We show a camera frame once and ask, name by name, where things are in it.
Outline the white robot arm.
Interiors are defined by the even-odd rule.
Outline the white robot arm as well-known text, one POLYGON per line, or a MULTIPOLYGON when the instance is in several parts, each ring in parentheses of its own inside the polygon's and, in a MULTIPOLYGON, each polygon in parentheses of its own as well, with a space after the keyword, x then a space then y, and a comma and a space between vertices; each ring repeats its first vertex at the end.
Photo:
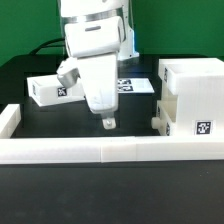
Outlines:
POLYGON ((130 0, 58 0, 68 58, 57 78, 66 88, 82 84, 89 109, 105 129, 116 127, 118 63, 136 57, 129 25, 130 0))

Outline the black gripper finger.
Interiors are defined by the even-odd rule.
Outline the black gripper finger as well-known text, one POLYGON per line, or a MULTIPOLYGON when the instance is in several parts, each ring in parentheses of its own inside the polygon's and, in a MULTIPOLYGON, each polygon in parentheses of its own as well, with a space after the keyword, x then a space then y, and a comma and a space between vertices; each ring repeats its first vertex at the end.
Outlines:
POLYGON ((116 127, 116 122, 113 113, 102 114, 102 123, 105 129, 114 129, 116 127))

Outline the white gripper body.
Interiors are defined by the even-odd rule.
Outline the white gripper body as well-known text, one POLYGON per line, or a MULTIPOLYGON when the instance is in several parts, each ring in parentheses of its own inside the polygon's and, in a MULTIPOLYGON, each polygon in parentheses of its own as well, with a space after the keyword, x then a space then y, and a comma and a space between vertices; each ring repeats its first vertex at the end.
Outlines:
POLYGON ((80 58, 78 70, 90 110, 94 114, 116 111, 118 108, 117 54, 80 58))

